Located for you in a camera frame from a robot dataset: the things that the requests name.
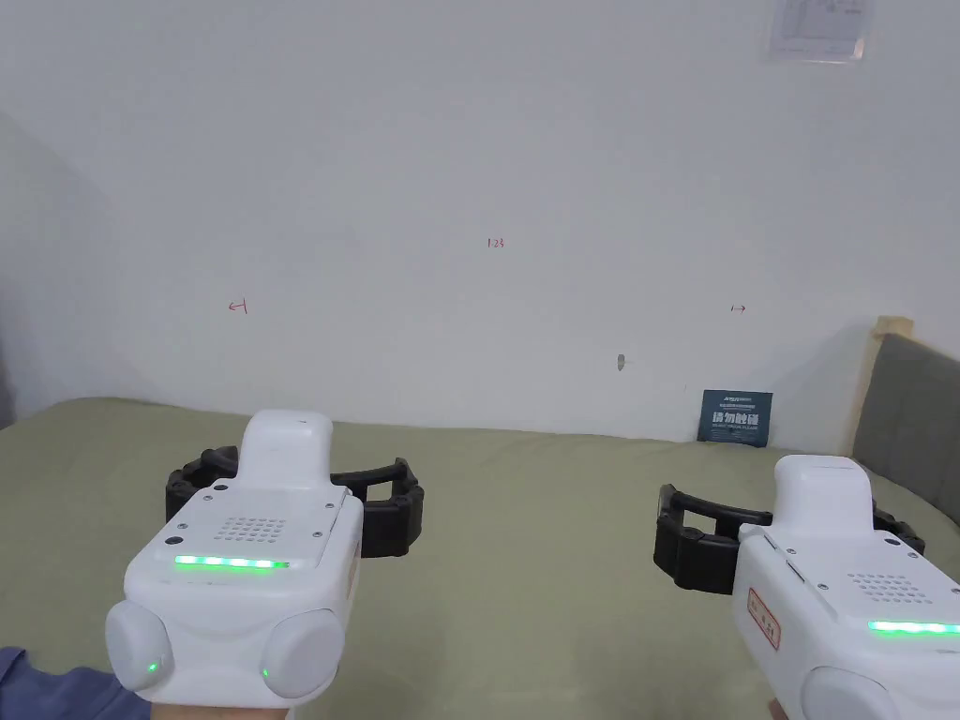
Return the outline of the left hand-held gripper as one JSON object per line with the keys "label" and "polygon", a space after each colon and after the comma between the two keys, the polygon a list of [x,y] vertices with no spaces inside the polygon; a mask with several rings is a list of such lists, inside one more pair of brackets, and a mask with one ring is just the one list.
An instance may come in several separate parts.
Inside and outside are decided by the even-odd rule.
{"label": "left hand-held gripper", "polygon": [[[426,498],[401,457],[330,475],[332,433],[316,412],[260,411],[239,450],[206,449],[170,473],[169,521],[129,563],[105,623],[128,691],[155,704],[292,709],[330,686],[360,551],[407,555]],[[390,496],[370,501],[383,484]]]}

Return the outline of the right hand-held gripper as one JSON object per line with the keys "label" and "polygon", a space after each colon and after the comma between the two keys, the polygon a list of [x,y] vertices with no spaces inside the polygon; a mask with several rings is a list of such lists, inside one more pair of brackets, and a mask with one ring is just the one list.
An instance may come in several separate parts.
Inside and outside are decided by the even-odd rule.
{"label": "right hand-held gripper", "polygon": [[733,594],[787,718],[957,718],[958,586],[923,539],[873,512],[851,459],[782,457],[774,483],[772,513],[661,486],[654,564],[681,589]]}

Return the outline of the person's left hand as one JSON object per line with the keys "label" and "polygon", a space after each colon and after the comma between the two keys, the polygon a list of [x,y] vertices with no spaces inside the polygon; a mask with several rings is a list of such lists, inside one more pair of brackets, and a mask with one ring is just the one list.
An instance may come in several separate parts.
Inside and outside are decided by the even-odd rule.
{"label": "person's left hand", "polygon": [[290,712],[286,709],[234,708],[170,705],[155,703],[151,706],[151,720],[285,720]]}

